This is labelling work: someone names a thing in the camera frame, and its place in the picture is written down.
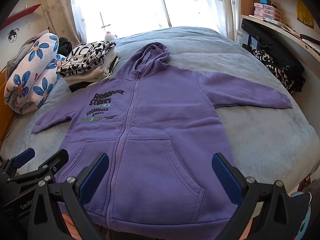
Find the purple hoodie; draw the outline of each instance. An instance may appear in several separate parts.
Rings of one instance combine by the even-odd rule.
[[[108,154],[109,169],[84,205],[96,224],[164,239],[214,239],[236,208],[211,168],[217,152],[234,165],[215,108],[291,104],[255,82],[163,63],[169,55],[161,43],[144,46],[114,77],[44,114],[32,133],[71,119],[60,145],[69,161],[58,182]]]

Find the kangaroo pocket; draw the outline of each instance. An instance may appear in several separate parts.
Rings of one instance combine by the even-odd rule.
[[[59,181],[65,181],[69,176],[77,176],[79,172],[86,166],[89,166],[95,157],[104,152],[109,157],[109,168],[100,182],[95,194],[90,203],[85,204],[85,210],[95,213],[97,215],[105,215],[106,208],[104,208],[107,198],[107,185],[112,163],[112,154],[116,144],[116,139],[93,139],[85,140],[79,153],[73,159],[71,164],[66,168],[66,173]]]
[[[113,218],[142,224],[193,223],[203,194],[181,166],[170,138],[126,139]]]

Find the blue flower print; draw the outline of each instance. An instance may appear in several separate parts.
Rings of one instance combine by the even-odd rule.
[[[39,87],[39,86],[33,87],[33,91],[37,95],[43,96],[43,98],[41,99],[40,103],[37,105],[38,108],[40,108],[44,104],[44,102],[47,99],[47,96],[51,92],[52,88],[53,88],[53,84],[50,84],[48,86],[48,81],[47,81],[47,79],[45,77],[42,79],[42,88]]]
[[[58,49],[58,46],[59,46],[59,38],[57,35],[51,35],[49,36],[50,39],[56,41],[55,45],[54,45],[54,48],[53,48],[53,52],[55,52],[57,49]]]
[[[56,55],[56,58],[54,58],[50,64],[46,67],[46,69],[54,69],[59,68],[62,65],[62,62],[64,61],[65,57],[61,57],[59,54]]]
[[[31,53],[28,57],[28,61],[31,61],[36,54],[40,59],[42,59],[43,53],[41,49],[47,49],[47,48],[49,48],[48,43],[44,42],[39,45],[39,41],[36,41],[35,44],[33,44],[33,48],[29,51]]]
[[[29,93],[29,88],[26,87],[28,79],[30,77],[30,71],[27,71],[22,76],[22,81],[18,74],[15,74],[13,77],[13,82],[17,85],[13,89],[17,91],[19,98],[25,97]]]

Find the white stuffed toy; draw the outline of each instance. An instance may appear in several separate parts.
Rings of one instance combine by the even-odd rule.
[[[106,36],[104,36],[105,41],[113,41],[118,38],[117,35],[113,35],[111,32],[107,32]]]

